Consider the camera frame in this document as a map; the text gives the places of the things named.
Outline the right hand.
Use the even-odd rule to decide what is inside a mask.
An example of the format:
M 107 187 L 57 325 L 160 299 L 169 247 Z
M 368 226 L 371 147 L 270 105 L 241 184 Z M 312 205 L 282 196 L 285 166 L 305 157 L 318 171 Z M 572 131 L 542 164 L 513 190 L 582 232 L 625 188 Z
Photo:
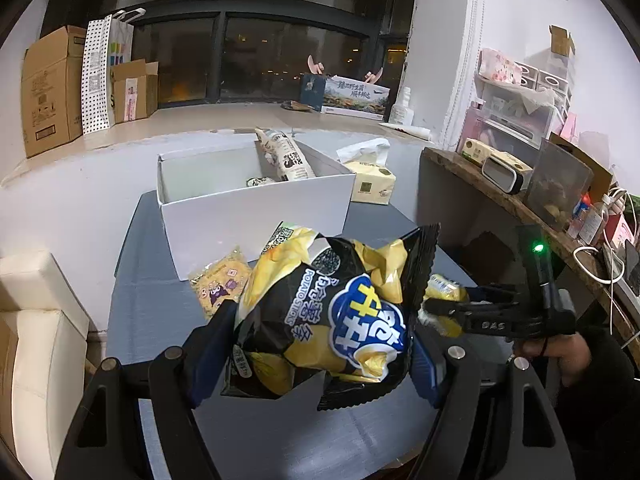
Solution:
M 550 339 L 517 340 L 514 356 L 533 359 L 546 356 L 558 361 L 562 384 L 574 384 L 591 363 L 591 351 L 581 334 L 560 335 Z

